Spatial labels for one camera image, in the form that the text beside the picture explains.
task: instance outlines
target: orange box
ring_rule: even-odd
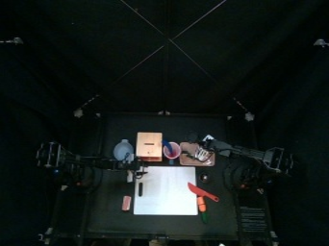
[[[162,161],[162,133],[138,133],[136,156],[143,161]]]

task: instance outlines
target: black enclosure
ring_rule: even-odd
[[[41,142],[108,112],[254,116],[258,148],[297,160],[269,189],[279,243],[327,244],[326,0],[0,2],[0,245],[49,226]]]

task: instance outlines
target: red object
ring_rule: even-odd
[[[219,202],[219,198],[214,196],[211,193],[208,193],[206,190],[196,187],[194,184],[187,183],[188,189],[192,193],[195,193],[198,196],[207,196],[212,201]]]

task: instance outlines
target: white sheet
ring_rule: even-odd
[[[143,196],[139,196],[139,183],[143,183]],[[194,166],[150,166],[135,184],[134,214],[196,215],[196,195],[187,183],[195,185]]]

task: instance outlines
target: pink eraser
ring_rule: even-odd
[[[131,196],[123,196],[123,203],[122,203],[122,210],[123,211],[130,210],[130,202],[131,202]]]

